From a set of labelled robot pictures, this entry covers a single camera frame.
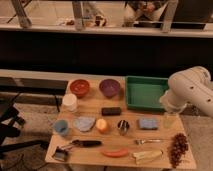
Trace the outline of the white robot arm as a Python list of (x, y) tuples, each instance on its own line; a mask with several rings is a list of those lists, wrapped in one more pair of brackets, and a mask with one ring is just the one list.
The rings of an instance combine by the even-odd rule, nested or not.
[(159, 102), (165, 110), (165, 128), (170, 128), (189, 104), (213, 118), (213, 82), (210, 72), (205, 67), (195, 66), (173, 73), (168, 78), (168, 89)]

